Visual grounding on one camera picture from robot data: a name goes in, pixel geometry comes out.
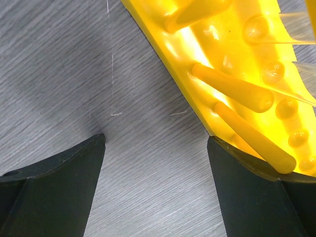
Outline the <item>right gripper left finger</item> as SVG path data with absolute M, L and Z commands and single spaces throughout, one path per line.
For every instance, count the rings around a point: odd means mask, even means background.
M 104 134 L 0 177 L 3 237 L 84 235 L 105 154 Z

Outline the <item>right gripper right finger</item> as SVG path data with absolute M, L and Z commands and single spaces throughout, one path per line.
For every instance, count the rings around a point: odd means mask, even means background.
M 207 151 L 228 236 L 315 236 L 315 177 L 280 174 L 216 136 Z

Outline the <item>glass test tube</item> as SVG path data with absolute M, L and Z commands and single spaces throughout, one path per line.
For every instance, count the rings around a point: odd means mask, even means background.
M 315 44 L 316 37 L 307 11 L 262 13 L 243 25 L 248 44 Z
M 260 72 L 268 88 L 309 105 L 316 105 L 316 65 L 297 61 L 276 60 Z

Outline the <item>yellow test tube rack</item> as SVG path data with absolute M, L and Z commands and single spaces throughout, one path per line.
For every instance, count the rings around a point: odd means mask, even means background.
M 260 72 L 297 61 L 296 44 L 248 44 L 248 18 L 282 11 L 276 0 L 125 0 L 134 18 L 208 131 L 282 174 L 316 174 L 315 107 L 268 88 Z

